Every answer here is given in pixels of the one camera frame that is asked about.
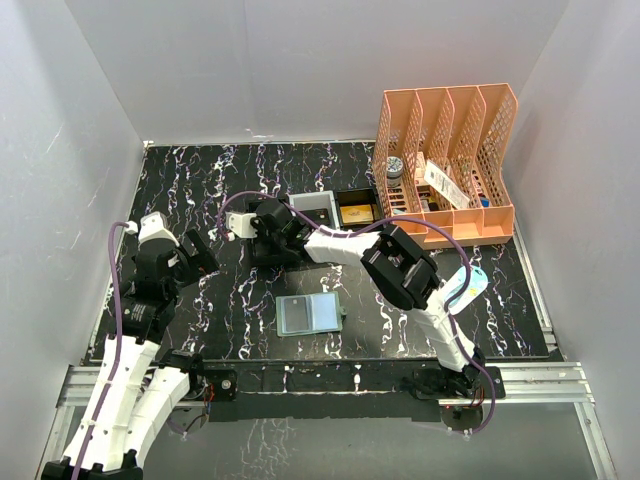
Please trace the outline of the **dark grey credit card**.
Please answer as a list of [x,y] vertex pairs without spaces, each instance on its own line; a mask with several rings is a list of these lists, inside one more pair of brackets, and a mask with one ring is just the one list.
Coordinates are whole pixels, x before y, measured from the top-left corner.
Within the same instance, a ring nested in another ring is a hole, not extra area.
[[283,300],[283,331],[297,334],[310,328],[307,298],[287,297]]

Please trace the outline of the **green card holder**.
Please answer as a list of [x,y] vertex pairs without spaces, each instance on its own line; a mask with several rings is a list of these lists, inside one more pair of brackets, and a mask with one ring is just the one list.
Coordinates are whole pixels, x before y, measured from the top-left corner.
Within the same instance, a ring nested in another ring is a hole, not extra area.
[[[283,300],[287,297],[307,298],[310,328],[297,334],[283,331]],[[322,333],[341,332],[346,310],[341,306],[337,292],[279,296],[276,298],[277,335],[279,337],[306,336]]]

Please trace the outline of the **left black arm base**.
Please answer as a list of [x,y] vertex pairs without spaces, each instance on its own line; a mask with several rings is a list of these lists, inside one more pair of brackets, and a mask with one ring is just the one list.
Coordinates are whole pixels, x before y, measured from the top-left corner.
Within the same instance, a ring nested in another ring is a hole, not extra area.
[[182,401],[230,402],[237,396],[238,376],[230,369],[208,369],[189,374],[189,387]]

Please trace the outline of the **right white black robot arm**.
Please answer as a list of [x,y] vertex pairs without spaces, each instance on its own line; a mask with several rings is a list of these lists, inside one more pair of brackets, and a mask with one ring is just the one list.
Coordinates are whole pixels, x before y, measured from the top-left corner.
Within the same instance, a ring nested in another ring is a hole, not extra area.
[[453,287],[440,281],[430,254],[390,220],[357,232],[333,230],[314,224],[278,199],[268,199],[248,221],[254,244],[268,262],[311,261],[363,268],[384,299],[421,328],[446,372],[447,388],[466,397],[480,387],[485,360],[458,326],[452,306],[471,285],[473,267],[450,234],[429,222],[423,224],[448,240],[461,257],[464,274]]

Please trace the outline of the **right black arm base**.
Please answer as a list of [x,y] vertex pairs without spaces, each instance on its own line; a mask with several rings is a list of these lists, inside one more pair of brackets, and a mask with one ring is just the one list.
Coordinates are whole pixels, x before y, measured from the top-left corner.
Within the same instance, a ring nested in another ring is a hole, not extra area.
[[504,399],[506,391],[501,371],[486,367],[486,374],[472,365],[462,372],[441,367],[438,363],[427,364],[412,370],[401,380],[401,387],[417,399],[461,399],[471,402],[481,397],[490,400]]

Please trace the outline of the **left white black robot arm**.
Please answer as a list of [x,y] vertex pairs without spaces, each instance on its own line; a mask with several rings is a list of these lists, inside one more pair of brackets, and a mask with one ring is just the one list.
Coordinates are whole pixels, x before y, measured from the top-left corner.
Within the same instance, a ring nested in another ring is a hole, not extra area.
[[138,236],[134,273],[115,280],[115,330],[105,341],[98,378],[85,414],[44,479],[140,479],[146,457],[164,423],[183,399],[200,396],[207,376],[201,355],[167,351],[151,364],[175,316],[182,289],[218,270],[213,252],[195,230],[189,253],[160,217],[123,229]]

